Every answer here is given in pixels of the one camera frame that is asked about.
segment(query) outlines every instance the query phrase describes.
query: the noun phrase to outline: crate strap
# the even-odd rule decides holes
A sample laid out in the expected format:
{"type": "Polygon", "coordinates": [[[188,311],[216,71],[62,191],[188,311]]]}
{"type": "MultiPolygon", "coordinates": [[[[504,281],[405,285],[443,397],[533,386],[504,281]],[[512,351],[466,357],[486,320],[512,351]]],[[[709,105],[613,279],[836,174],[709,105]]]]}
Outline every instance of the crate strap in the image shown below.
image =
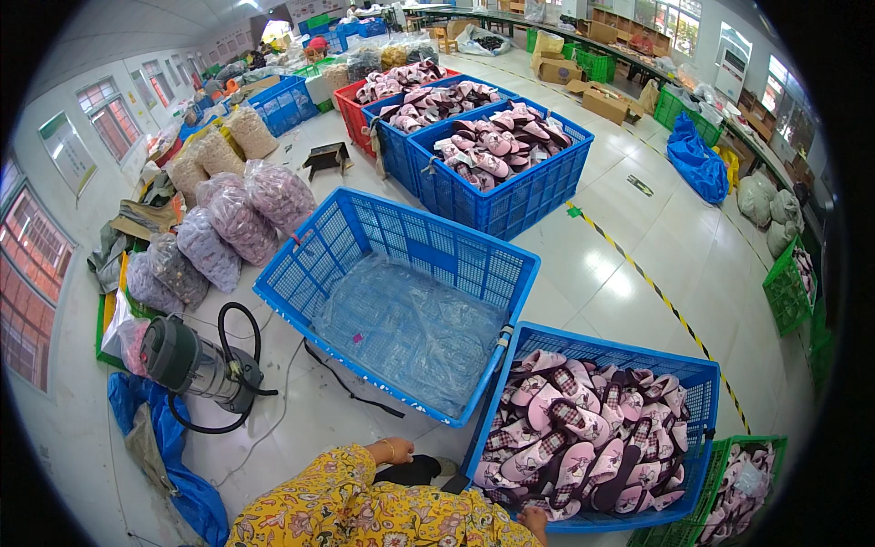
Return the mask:
{"type": "Polygon", "coordinates": [[[434,161],[438,159],[437,156],[432,156],[429,158],[429,164],[419,170],[419,172],[429,172],[430,175],[435,174],[434,161]]]}
{"type": "Polygon", "coordinates": [[[370,127],[361,128],[362,135],[369,135],[371,137],[370,145],[371,150],[374,151],[377,159],[377,174],[380,175],[383,179],[386,178],[386,170],[383,168],[382,164],[382,154],[380,153],[380,138],[377,136],[377,123],[380,122],[379,116],[374,116],[371,120],[370,127]]]}

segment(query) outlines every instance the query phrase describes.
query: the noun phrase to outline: blue tarp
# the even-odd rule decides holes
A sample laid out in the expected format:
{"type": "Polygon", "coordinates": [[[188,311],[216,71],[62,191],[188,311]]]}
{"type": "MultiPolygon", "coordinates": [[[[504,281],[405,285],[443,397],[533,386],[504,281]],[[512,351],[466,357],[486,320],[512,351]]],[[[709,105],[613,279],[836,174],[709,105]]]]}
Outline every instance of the blue tarp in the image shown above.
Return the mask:
{"type": "Polygon", "coordinates": [[[720,203],[729,193],[723,159],[708,148],[685,112],[678,115],[668,136],[668,160],[684,180],[708,203],[720,203]]]}
{"type": "MultiPolygon", "coordinates": [[[[179,490],[179,495],[171,496],[173,505],[207,543],[214,547],[224,545],[228,540],[225,506],[210,483],[182,464],[182,449],[186,445],[182,434],[186,428],[170,413],[167,388],[148,378],[115,372],[109,377],[107,392],[115,420],[125,435],[133,429],[137,408],[143,402],[149,403],[152,428],[167,468],[167,478],[179,490]]],[[[177,398],[176,409],[181,417],[189,419],[182,399],[177,398]]]]}

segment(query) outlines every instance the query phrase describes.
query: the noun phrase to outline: yellow floral shirt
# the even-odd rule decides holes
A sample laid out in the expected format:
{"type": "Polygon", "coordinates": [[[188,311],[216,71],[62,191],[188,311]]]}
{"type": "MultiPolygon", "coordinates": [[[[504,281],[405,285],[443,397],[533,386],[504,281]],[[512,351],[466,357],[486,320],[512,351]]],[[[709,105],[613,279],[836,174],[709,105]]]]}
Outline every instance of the yellow floral shirt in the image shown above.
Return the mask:
{"type": "Polygon", "coordinates": [[[324,453],[252,501],[226,547],[540,547],[528,529],[477,492],[374,484],[375,473],[374,459],[359,445],[324,453]]]}

